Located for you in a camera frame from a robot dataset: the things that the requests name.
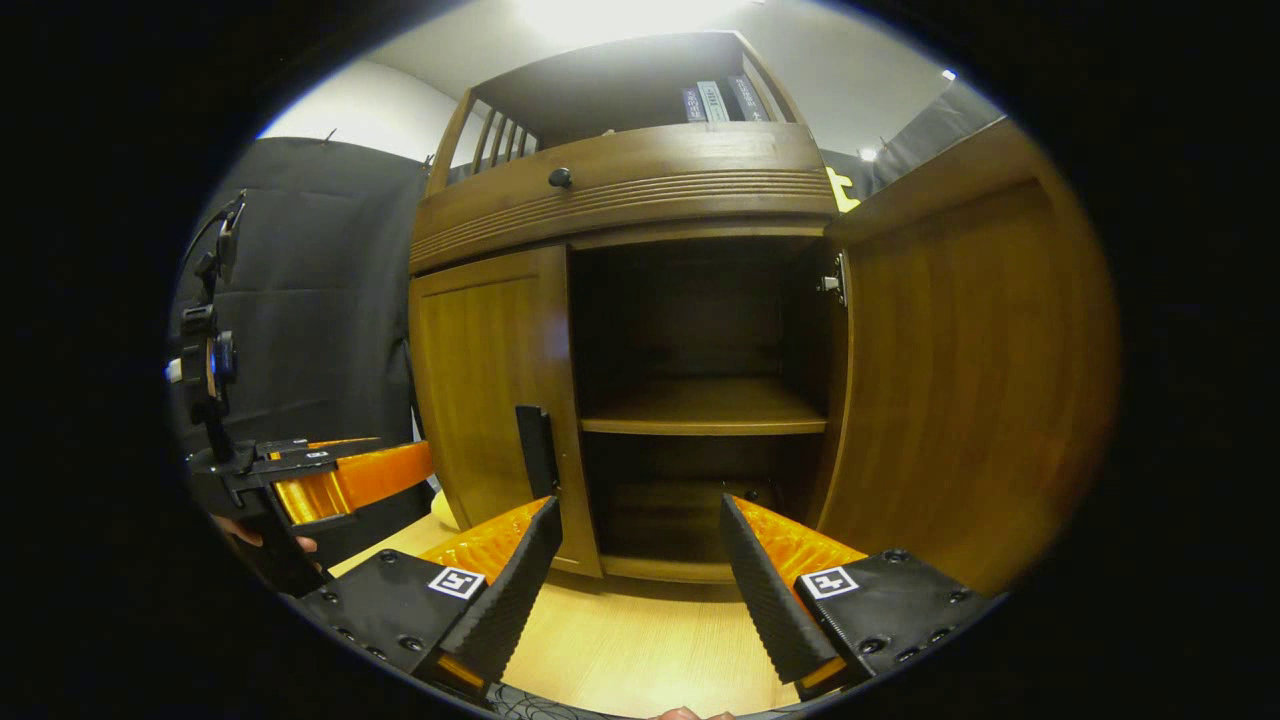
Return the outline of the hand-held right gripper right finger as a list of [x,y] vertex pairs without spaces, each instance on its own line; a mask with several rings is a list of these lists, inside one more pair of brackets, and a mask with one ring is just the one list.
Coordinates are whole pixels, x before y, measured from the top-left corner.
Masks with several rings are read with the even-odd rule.
[[778,678],[804,701],[908,667],[997,603],[906,550],[863,553],[735,495],[719,533]]

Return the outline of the large ceiling light panel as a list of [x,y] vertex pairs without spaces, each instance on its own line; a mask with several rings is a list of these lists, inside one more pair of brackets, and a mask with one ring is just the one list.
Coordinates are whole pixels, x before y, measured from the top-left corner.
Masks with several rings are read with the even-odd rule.
[[556,41],[605,41],[710,27],[767,0],[513,0],[517,14]]

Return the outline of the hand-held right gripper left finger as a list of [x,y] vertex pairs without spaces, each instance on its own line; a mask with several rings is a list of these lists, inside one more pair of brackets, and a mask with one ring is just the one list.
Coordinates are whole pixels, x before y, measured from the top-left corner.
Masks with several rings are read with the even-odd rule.
[[499,682],[562,541],[547,496],[419,555],[380,550],[296,601],[365,653],[468,700]]

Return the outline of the wooden double-door shoe cabinet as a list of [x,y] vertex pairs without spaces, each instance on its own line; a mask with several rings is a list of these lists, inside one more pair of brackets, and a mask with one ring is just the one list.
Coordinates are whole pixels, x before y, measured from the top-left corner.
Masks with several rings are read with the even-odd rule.
[[[623,38],[471,83],[422,200],[430,188],[566,143],[728,123],[686,122],[681,88],[698,81],[719,85],[731,122],[750,122],[726,81],[739,74],[754,83],[769,123],[809,129],[791,92],[733,31]],[[844,332],[842,264],[826,238],[837,217],[838,209],[824,225],[758,217],[570,234],[408,269],[410,286],[470,263],[564,249],[602,577],[719,584],[730,579],[717,530],[722,495],[799,521],[814,521],[826,498],[838,434],[835,345]],[[549,416],[534,406],[516,414],[538,498],[558,497]]]

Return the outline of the wooden shoe cabinet door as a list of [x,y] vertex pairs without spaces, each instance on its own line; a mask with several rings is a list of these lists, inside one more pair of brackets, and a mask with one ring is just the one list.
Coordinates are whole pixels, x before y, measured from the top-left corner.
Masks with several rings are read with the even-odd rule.
[[826,238],[845,305],[817,528],[1009,591],[1093,484],[1117,413],[1117,302],[1087,214],[1004,118]]
[[602,577],[585,482],[570,342],[568,259],[561,246],[419,277],[410,347],[435,471],[461,529],[538,497],[516,410],[550,419],[563,541],[554,565]]

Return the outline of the wooden cabinet drawer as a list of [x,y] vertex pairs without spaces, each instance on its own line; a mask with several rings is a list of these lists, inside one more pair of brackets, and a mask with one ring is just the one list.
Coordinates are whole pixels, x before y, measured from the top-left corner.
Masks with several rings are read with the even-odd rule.
[[[568,190],[550,187],[557,167]],[[662,126],[598,136],[430,188],[408,269],[628,225],[796,217],[824,225],[837,206],[817,143],[794,123]]]

